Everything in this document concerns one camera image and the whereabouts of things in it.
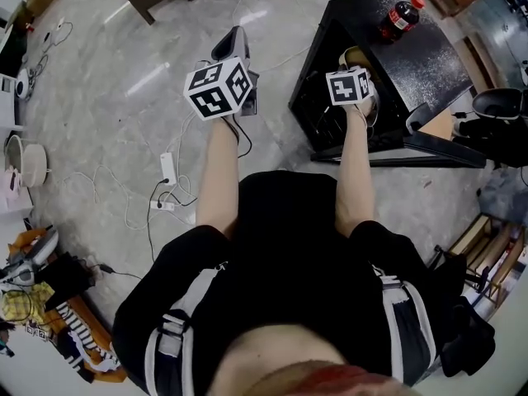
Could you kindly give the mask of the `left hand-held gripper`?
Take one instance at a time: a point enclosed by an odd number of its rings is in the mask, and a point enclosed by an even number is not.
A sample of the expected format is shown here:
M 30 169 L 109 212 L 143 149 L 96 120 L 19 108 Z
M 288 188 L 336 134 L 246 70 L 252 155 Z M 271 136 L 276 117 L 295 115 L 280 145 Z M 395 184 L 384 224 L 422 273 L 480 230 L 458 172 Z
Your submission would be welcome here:
M 250 51 L 247 34 L 235 26 L 211 50 L 216 62 L 199 61 L 188 73 L 183 95 L 203 121 L 257 113 L 258 73 L 248 68 Z

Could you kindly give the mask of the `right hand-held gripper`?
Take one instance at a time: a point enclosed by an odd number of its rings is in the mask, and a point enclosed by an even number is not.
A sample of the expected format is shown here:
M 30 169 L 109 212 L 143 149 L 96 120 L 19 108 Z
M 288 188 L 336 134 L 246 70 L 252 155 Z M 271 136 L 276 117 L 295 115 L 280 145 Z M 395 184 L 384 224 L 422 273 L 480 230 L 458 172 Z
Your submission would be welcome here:
M 371 111 L 362 114 L 367 127 L 373 127 L 379 114 L 379 94 L 367 68 L 352 66 L 333 73 L 326 73 L 326 82 L 333 106 L 355 106 L 365 101 L 372 103 Z

